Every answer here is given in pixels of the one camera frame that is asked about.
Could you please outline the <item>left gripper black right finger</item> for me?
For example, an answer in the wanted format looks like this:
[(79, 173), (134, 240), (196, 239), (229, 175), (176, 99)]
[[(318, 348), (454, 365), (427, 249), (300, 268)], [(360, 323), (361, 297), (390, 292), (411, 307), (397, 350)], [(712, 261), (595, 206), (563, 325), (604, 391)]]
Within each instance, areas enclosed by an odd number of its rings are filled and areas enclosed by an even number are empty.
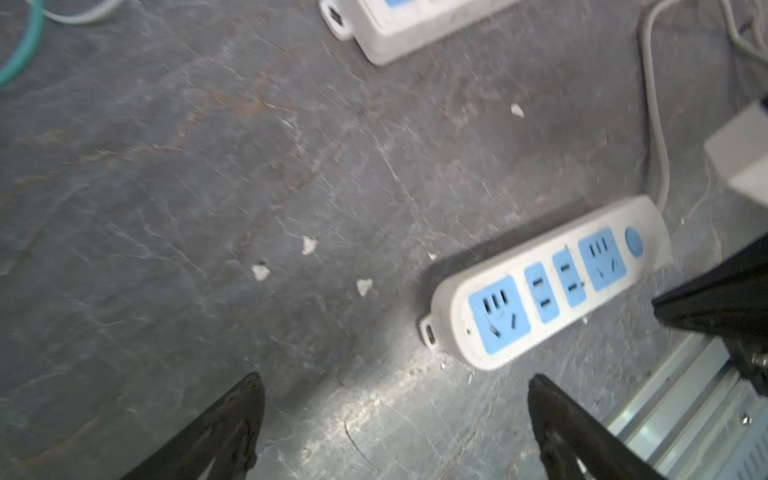
[(549, 479), (662, 477), (547, 376), (531, 378), (527, 403)]

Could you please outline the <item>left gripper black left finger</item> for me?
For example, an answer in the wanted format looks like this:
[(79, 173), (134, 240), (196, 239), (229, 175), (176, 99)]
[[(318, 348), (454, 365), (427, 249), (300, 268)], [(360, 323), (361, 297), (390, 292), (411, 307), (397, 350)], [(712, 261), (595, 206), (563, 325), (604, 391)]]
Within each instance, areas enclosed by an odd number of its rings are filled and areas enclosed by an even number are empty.
[(258, 373), (245, 375), (126, 479), (244, 479), (257, 462), (266, 408)]

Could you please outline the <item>white power strip blue outlets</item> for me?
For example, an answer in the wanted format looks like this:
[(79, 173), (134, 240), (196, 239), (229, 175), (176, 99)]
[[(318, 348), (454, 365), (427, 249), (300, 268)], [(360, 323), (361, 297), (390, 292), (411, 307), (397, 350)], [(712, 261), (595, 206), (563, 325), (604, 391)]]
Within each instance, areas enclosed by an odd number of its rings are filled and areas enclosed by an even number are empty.
[(446, 278), (420, 334), (433, 352), (495, 370), (671, 260), (654, 201), (627, 197)]

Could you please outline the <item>white six-outlet colourful power strip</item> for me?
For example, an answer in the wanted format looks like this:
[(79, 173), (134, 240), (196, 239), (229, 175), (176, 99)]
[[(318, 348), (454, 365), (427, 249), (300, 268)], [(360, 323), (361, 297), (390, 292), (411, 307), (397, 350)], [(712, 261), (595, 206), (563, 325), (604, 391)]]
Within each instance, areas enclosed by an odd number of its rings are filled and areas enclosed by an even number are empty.
[(320, 0), (320, 14), (340, 41), (357, 42), (367, 59), (386, 65), (516, 0)]

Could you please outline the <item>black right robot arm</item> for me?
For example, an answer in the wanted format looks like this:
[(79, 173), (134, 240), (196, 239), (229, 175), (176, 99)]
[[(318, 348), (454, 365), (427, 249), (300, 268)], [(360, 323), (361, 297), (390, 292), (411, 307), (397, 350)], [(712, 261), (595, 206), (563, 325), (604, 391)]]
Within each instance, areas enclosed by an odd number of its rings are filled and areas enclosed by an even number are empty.
[(724, 340), (755, 391), (767, 395), (767, 237), (652, 300), (665, 327)]

